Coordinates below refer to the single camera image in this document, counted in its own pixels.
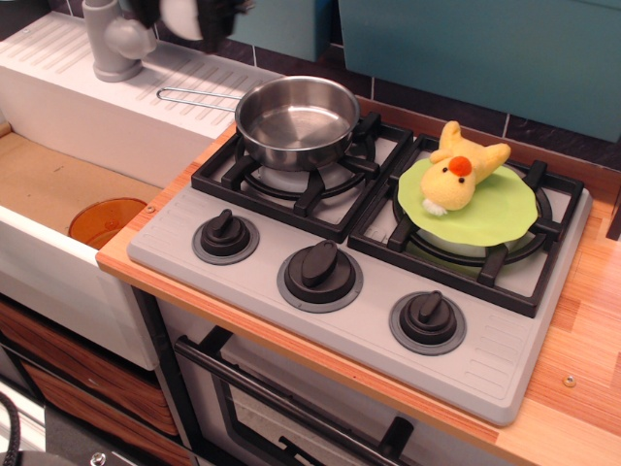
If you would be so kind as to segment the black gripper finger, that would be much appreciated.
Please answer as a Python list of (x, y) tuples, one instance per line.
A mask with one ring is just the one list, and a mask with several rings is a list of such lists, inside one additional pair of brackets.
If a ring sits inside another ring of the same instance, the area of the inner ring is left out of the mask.
[(128, 3), (142, 25), (154, 25), (161, 17), (159, 0), (129, 0)]
[(237, 15), (245, 15), (255, 6), (251, 0), (197, 0), (202, 51), (218, 51), (221, 43), (231, 36)]

